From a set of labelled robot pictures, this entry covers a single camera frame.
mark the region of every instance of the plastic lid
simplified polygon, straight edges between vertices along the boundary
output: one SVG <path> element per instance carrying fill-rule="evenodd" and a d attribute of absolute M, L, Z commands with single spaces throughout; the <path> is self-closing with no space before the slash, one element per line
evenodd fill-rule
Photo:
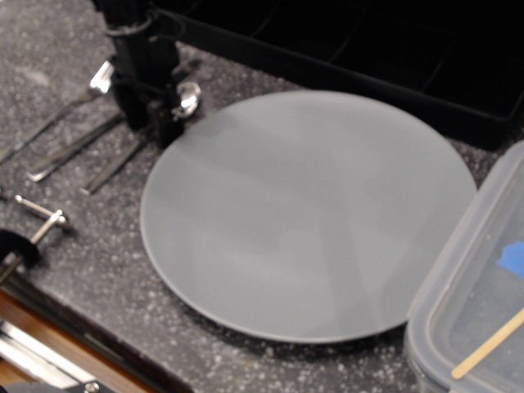
<path fill-rule="evenodd" d="M 451 371 L 524 308 L 524 142 L 499 159 L 411 309 L 407 343 L 453 392 L 522 392 L 524 326 L 455 380 Z"/>

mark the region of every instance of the blue object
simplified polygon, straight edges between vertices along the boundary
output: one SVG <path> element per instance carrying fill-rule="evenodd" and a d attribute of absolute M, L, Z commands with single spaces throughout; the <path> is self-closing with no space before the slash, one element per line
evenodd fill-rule
<path fill-rule="evenodd" d="M 497 264 L 524 277 L 524 242 L 518 241 L 506 246 Z"/>

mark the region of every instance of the speckled black countertop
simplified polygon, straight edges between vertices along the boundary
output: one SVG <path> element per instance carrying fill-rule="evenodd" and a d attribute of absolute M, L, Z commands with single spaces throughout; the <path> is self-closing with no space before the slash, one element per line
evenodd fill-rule
<path fill-rule="evenodd" d="M 112 52 L 103 27 L 87 0 L 0 0 L 0 147 L 87 85 Z M 192 77 L 203 101 L 189 125 L 233 102 L 300 88 L 194 47 L 180 44 L 179 51 L 183 59 L 203 60 Z M 155 146 L 140 151 L 91 197 L 79 192 L 130 142 L 125 125 L 41 183 L 25 177 L 37 159 L 116 110 L 111 96 L 82 106 L 0 167 L 6 194 L 0 227 L 31 234 L 41 225 L 11 201 L 21 194 L 51 210 L 63 209 L 74 228 L 53 230 L 44 239 L 43 262 L 13 278 L 11 292 L 165 391 L 417 391 L 404 359 L 403 327 L 337 345 L 286 345 L 220 327 L 177 299 L 150 264 L 138 222 L 142 190 L 160 155 Z M 481 183 L 497 157 L 520 138 L 522 122 L 498 151 L 451 142 Z"/>

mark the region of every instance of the metal bracket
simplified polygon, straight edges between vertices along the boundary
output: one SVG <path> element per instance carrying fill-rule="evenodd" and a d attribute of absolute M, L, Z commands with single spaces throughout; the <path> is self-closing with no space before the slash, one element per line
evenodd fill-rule
<path fill-rule="evenodd" d="M 36 203 L 24 199 L 20 195 L 15 196 L 15 201 L 18 204 L 26 206 L 47 218 L 42 227 L 33 235 L 32 238 L 30 238 L 30 242 L 34 245 L 38 245 L 51 230 L 51 228 L 58 226 L 60 228 L 67 229 L 69 227 L 69 220 L 64 216 L 62 210 L 52 212 L 42 206 L 37 205 Z M 0 270 L 0 286 L 6 281 L 7 278 L 9 278 L 9 276 L 16 270 L 23 260 L 24 258 L 18 255 L 3 270 Z"/>

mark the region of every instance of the wooden stick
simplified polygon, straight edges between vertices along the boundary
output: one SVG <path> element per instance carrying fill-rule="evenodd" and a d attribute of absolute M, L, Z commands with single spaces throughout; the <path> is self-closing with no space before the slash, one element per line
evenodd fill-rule
<path fill-rule="evenodd" d="M 506 338 L 515 332 L 524 323 L 524 309 L 521 309 L 513 318 L 506 322 L 493 336 L 487 339 L 484 344 L 479 346 L 471 355 L 469 355 L 461 364 L 452 372 L 454 379 L 460 379 L 469 373 L 477 364 L 479 364 L 487 355 L 499 346 Z"/>

